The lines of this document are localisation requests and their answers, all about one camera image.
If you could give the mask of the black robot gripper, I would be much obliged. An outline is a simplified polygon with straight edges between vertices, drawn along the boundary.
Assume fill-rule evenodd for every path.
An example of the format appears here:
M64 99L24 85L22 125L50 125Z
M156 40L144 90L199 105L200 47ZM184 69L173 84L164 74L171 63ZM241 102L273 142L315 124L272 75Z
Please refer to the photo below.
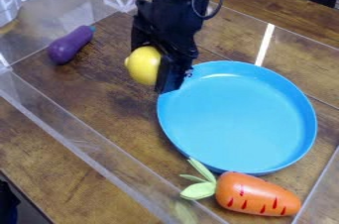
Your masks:
M199 55L195 34L203 27L208 0L136 0L137 13L130 30L130 50L161 46L168 53L157 68L155 91L159 94L180 88L192 75L192 58Z

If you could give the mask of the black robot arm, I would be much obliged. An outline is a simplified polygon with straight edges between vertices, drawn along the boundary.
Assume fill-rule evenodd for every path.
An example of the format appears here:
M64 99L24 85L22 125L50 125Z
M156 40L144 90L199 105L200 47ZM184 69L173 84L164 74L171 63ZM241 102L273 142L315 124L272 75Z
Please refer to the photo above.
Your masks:
M130 50L150 46L160 52L155 91L177 90L199 56L195 34L219 13L221 0L136 0Z

